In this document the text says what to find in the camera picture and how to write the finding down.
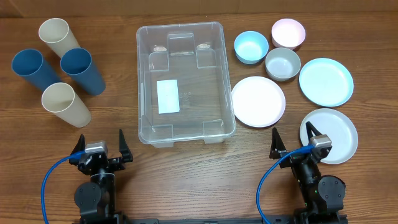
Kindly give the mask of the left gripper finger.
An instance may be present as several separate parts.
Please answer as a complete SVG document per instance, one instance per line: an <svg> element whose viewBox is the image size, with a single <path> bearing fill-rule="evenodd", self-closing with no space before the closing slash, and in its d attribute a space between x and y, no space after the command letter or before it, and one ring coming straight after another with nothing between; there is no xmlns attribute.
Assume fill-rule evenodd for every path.
<svg viewBox="0 0 398 224"><path fill-rule="evenodd" d="M122 155L122 158L132 157L131 150L127 145L122 129L119 130L119 151Z"/></svg>
<svg viewBox="0 0 398 224"><path fill-rule="evenodd" d="M76 146L72 150L72 154L76 154L76 153L84 151L84 150L85 150L85 137L83 134L81 134Z"/></svg>

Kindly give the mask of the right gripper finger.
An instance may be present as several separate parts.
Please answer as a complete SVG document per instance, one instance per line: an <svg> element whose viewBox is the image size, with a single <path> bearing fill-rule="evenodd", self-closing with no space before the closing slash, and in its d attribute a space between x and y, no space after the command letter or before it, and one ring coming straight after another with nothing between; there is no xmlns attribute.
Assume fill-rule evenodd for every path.
<svg viewBox="0 0 398 224"><path fill-rule="evenodd" d="M314 127L314 125L310 121L307 121L305 123L305 126L306 126L306 130L307 130L307 137L309 139L311 139L314 136L321 136L322 135L321 132L319 132L316 129L316 127Z"/></svg>
<svg viewBox="0 0 398 224"><path fill-rule="evenodd" d="M271 152L285 152L286 148L277 128L272 128Z"/></svg>

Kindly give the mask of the grey plate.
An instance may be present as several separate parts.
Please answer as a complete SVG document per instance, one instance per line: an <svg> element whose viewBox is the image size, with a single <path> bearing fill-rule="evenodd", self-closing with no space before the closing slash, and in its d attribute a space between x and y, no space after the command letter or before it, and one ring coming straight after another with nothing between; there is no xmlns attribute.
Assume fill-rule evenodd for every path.
<svg viewBox="0 0 398 224"><path fill-rule="evenodd" d="M309 142L305 123L309 121L314 127L326 134L332 141L329 155L322 159L325 164L341 164L351 159L358 148L358 133L353 122L343 113L321 108L310 112L300 125L300 140L303 146Z"/></svg>

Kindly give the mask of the white pink plate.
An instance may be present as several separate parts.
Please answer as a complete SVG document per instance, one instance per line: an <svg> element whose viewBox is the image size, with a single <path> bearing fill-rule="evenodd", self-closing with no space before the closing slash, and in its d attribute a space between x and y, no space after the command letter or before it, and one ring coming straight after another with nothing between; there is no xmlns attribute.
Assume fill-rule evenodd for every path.
<svg viewBox="0 0 398 224"><path fill-rule="evenodd" d="M244 124L265 128L281 119L286 106L282 89L272 80L252 76L239 81L232 90L234 115Z"/></svg>

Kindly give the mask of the light blue plate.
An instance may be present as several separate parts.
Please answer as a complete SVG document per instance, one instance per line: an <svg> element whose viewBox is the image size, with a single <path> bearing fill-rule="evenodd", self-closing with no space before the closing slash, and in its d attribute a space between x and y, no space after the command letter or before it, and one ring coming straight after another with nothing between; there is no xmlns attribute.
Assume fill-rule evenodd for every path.
<svg viewBox="0 0 398 224"><path fill-rule="evenodd" d="M330 58L315 58L301 69L298 78L303 94L313 103L324 107L345 104L354 92L349 70Z"/></svg>

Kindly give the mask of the beige cup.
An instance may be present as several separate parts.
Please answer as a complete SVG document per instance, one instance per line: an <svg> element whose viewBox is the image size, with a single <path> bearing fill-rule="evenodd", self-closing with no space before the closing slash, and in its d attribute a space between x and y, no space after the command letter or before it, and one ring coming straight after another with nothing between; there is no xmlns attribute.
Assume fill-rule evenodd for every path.
<svg viewBox="0 0 398 224"><path fill-rule="evenodd" d="M38 30L41 41L47 44L60 58L69 50L80 48L67 21L51 18L41 24Z"/></svg>
<svg viewBox="0 0 398 224"><path fill-rule="evenodd" d="M91 121L89 109L67 83L48 86L42 93L41 103L45 110L76 128L82 128Z"/></svg>

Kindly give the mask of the grey bowl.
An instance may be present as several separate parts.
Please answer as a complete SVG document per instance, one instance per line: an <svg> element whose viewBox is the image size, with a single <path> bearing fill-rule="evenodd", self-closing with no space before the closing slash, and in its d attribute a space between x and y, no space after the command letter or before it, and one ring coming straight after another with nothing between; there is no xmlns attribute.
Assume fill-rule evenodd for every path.
<svg viewBox="0 0 398 224"><path fill-rule="evenodd" d="M283 82L293 78L299 73L301 66L300 57L287 48L278 47L266 55L266 72L276 81Z"/></svg>

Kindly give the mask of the blue cup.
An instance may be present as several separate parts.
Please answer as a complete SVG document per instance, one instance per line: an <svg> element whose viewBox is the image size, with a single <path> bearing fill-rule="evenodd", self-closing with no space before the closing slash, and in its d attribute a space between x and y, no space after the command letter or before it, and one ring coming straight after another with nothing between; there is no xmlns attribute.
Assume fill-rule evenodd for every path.
<svg viewBox="0 0 398 224"><path fill-rule="evenodd" d="M100 95L106 89L105 81L84 48L74 48L66 52L60 61L61 69L90 95Z"/></svg>
<svg viewBox="0 0 398 224"><path fill-rule="evenodd" d="M36 49L24 49L12 59L12 70L41 91L62 82L55 70Z"/></svg>

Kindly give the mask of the pink bowl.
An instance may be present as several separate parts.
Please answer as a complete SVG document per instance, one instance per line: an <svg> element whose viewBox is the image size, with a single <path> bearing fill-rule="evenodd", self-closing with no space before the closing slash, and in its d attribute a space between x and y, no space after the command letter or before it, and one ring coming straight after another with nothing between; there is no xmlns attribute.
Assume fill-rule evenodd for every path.
<svg viewBox="0 0 398 224"><path fill-rule="evenodd" d="M275 47L296 49L306 38L304 26L294 19L280 19L271 29L272 43Z"/></svg>

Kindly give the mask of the light blue bowl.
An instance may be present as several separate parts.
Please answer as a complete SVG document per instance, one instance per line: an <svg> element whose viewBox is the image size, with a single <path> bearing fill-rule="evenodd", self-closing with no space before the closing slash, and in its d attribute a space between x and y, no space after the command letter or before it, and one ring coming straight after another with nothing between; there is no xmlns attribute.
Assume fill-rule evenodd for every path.
<svg viewBox="0 0 398 224"><path fill-rule="evenodd" d="M234 51L238 60L248 65L260 62L268 50L268 40L253 30L240 33L234 40Z"/></svg>

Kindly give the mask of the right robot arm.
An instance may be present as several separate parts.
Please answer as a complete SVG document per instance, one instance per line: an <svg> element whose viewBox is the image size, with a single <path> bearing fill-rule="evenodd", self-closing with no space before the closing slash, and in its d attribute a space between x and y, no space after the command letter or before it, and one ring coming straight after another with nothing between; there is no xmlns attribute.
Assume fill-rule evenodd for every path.
<svg viewBox="0 0 398 224"><path fill-rule="evenodd" d="M305 152L288 152L276 128L272 129L270 158L279 161L280 168L291 168L298 182L305 207L296 209L291 216L274 223L347 223L343 209L345 183L333 175L321 175L318 163L332 150L331 139L319 132L311 122L306 122L308 147Z"/></svg>

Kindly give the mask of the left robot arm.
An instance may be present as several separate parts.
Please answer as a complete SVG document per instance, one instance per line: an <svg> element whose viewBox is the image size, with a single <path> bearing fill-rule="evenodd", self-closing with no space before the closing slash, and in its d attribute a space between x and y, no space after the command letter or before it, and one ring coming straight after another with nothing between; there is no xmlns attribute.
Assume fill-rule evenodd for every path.
<svg viewBox="0 0 398 224"><path fill-rule="evenodd" d="M81 184L74 194L75 204L80 209L80 223L131 223L127 215L116 211L115 172L125 169L125 164L133 161L123 132L119 131L120 157L109 158L104 141L85 143L81 135L69 163L90 177Z"/></svg>

